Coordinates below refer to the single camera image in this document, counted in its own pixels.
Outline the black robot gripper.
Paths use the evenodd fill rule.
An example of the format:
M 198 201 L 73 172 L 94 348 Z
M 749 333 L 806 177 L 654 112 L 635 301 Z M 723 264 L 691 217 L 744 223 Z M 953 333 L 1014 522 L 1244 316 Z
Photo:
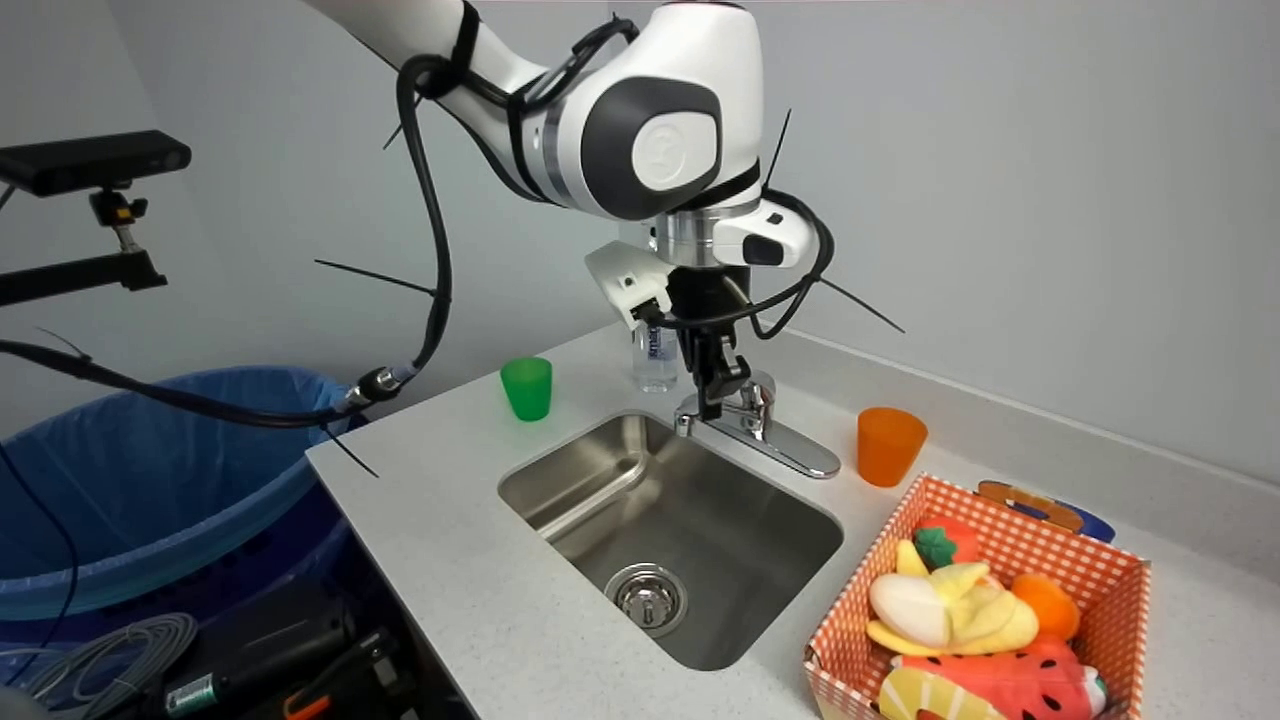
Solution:
M 700 420 L 717 420 L 719 387 L 750 375 L 750 365 L 734 348 L 734 319 L 749 308 L 749 277 L 738 268 L 675 268 L 667 277 L 667 294 L 682 365 L 700 384 Z

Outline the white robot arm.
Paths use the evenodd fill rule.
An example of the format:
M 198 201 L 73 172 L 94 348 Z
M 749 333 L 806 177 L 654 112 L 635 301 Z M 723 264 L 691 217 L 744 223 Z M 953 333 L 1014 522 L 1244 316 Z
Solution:
M 306 0 L 395 70 L 395 102 L 439 102 L 522 201 L 682 227 L 662 281 L 700 415 L 750 368 L 734 356 L 734 268 L 788 268 L 815 238 L 758 172 L 762 43 L 738 0 L 659 0 L 604 20 L 561 64 L 507 47 L 468 0 Z

